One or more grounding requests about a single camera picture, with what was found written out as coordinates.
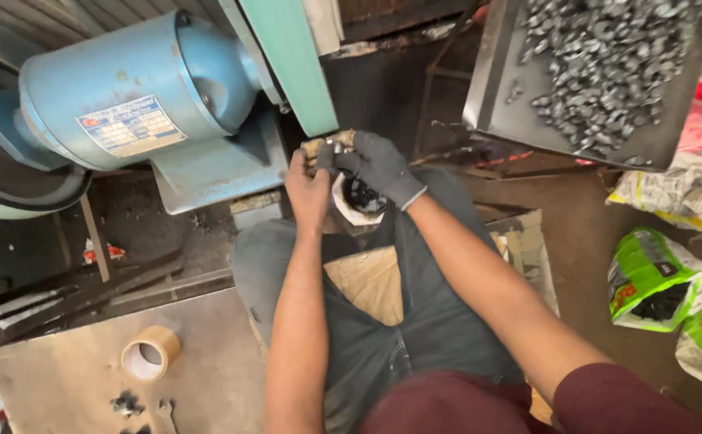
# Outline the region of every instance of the maroon shirt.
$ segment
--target maroon shirt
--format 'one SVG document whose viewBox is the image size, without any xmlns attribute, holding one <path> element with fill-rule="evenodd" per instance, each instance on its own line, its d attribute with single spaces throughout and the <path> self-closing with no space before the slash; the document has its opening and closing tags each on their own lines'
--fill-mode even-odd
<svg viewBox="0 0 702 434">
<path fill-rule="evenodd" d="M 434 371 L 388 391 L 365 417 L 376 434 L 554 434 L 530 415 L 528 385 L 498 386 L 459 371 Z M 568 434 L 699 434 L 702 419 L 615 364 L 588 364 L 555 391 L 554 412 Z"/>
</svg>

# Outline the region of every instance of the forearm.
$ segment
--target forearm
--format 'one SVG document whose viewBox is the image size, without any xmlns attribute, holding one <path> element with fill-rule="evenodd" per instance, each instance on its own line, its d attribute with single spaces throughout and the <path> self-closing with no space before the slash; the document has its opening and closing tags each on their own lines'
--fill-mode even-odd
<svg viewBox="0 0 702 434">
<path fill-rule="evenodd" d="M 323 432 L 328 334 L 321 233 L 300 232 L 273 321 L 266 370 L 266 432 Z"/>
<path fill-rule="evenodd" d="M 574 369 L 610 362 L 560 321 L 522 276 L 431 197 L 424 195 L 408 212 L 456 293 L 495 331 L 550 401 L 560 381 Z"/>
</svg>

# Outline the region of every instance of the wrench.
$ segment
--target wrench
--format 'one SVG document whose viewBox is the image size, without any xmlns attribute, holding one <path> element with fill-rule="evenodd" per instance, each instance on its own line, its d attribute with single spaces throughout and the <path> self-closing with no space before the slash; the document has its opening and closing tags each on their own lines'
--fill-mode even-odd
<svg viewBox="0 0 702 434">
<path fill-rule="evenodd" d="M 174 406 L 168 399 L 162 399 L 158 401 L 158 415 L 163 419 L 164 425 L 166 425 L 168 434 L 177 434 L 177 426 L 174 425 L 174 419 L 171 417 L 171 413 L 174 411 Z"/>
</svg>

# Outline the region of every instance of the knee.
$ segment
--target knee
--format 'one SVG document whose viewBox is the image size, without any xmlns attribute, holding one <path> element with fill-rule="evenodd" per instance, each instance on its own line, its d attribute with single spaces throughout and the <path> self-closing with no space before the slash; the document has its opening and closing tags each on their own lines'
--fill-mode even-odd
<svg viewBox="0 0 702 434">
<path fill-rule="evenodd" d="M 413 174 L 429 188 L 429 193 L 432 195 L 440 192 L 454 192 L 456 188 L 463 190 L 458 179 L 447 169 L 418 168 L 413 171 Z"/>
<path fill-rule="evenodd" d="M 276 258 L 282 250 L 291 253 L 295 233 L 295 224 L 282 219 L 266 220 L 245 229 L 236 237 L 230 253 L 234 273 L 248 264 L 260 267 Z"/>
</svg>

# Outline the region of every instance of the machine base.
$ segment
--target machine base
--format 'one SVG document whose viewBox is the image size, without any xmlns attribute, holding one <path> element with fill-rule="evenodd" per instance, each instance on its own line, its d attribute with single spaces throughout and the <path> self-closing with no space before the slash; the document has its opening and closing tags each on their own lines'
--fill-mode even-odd
<svg viewBox="0 0 702 434">
<path fill-rule="evenodd" d="M 252 111 L 234 137 L 179 147 L 153 158 L 163 206 L 171 215 L 284 183 L 284 140 L 272 107 Z"/>
</svg>

